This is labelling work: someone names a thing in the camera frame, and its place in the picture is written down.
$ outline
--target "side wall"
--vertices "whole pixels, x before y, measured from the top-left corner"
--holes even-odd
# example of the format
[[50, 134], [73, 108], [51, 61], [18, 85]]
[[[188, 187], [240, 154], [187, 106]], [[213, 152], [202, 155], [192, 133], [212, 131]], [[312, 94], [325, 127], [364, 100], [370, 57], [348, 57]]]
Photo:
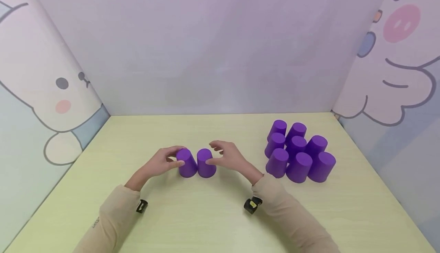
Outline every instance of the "side wall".
[[440, 252], [439, 2], [383, 2], [333, 111]]
[[37, 0], [0, 0], [0, 252], [109, 115]]

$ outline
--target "long sleeve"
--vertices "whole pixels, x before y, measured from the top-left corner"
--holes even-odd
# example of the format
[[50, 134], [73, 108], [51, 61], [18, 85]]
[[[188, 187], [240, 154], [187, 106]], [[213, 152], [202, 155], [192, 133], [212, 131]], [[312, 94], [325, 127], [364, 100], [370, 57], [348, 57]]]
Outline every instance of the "long sleeve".
[[330, 234], [272, 175], [265, 174], [253, 187], [267, 215], [283, 228], [303, 253], [337, 253]]
[[128, 234], [140, 201], [140, 192], [116, 187], [99, 209], [99, 217], [73, 253], [111, 253]]

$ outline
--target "wall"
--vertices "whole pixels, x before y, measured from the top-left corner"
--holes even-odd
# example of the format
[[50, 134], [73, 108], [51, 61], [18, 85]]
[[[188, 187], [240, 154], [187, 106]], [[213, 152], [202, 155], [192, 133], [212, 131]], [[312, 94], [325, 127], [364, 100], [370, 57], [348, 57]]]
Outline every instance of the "wall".
[[0, 0], [0, 252], [109, 117], [37, 0]]
[[385, 0], [333, 108], [438, 252], [439, 2]]
[[330, 111], [382, 0], [40, 0], [110, 114]]

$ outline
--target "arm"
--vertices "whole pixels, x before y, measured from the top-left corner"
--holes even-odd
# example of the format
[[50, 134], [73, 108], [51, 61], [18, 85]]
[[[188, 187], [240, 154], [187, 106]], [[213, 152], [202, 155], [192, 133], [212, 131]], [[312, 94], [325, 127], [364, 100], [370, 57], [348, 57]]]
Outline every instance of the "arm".
[[180, 167], [184, 161], [173, 161], [171, 156], [184, 147], [163, 148], [128, 180], [116, 187], [99, 209], [99, 217], [87, 230], [73, 253], [111, 253], [119, 246], [133, 226], [140, 201], [140, 190], [151, 177]]
[[274, 219], [292, 242], [304, 253], [337, 253], [338, 246], [324, 227], [295, 199], [283, 185], [269, 174], [263, 175], [246, 161], [237, 147], [230, 142], [213, 141], [215, 151], [222, 158], [212, 158], [207, 164], [216, 164], [241, 173], [251, 184], [254, 195], [263, 200], [261, 208]]

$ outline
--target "table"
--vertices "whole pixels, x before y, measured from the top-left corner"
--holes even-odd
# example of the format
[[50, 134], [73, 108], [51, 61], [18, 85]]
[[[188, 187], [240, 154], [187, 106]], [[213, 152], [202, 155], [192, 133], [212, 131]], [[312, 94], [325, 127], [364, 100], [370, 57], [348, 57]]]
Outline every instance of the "table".
[[[161, 147], [184, 145], [195, 156], [212, 140], [233, 141], [264, 171], [267, 133], [278, 118], [304, 123], [307, 139], [329, 141], [337, 162], [325, 183], [280, 181], [342, 252], [434, 252], [335, 117], [300, 113], [112, 116], [6, 253], [71, 252], [111, 190]], [[151, 179], [142, 190], [149, 206], [120, 252], [291, 252], [262, 210], [243, 209], [250, 196], [246, 179], [223, 168], [210, 179], [184, 179], [177, 170]]]

